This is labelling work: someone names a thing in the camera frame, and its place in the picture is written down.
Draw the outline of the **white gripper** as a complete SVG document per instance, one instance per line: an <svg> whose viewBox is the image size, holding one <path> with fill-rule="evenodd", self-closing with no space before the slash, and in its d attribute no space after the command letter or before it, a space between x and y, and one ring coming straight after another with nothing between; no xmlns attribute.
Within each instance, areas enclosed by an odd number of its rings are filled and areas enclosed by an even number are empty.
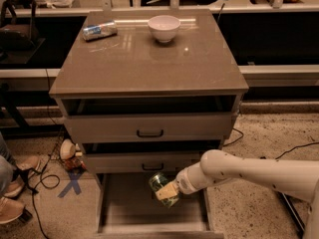
<svg viewBox="0 0 319 239"><path fill-rule="evenodd" d="M183 194L193 194L202 189L202 170L199 165L191 165L180 171L176 178L156 192L158 200L178 196L178 190Z"/></svg>

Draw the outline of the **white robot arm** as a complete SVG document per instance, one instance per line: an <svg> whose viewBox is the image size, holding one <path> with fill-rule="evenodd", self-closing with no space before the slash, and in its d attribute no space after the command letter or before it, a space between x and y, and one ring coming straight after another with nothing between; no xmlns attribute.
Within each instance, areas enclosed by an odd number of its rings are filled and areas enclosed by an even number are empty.
<svg viewBox="0 0 319 239"><path fill-rule="evenodd" d="M302 239L319 239L318 161L244 158L213 149L205 152L200 162L180 171L173 181L159 172L149 184L157 199L171 207L181 193L193 194L234 178L308 202L309 216Z"/></svg>

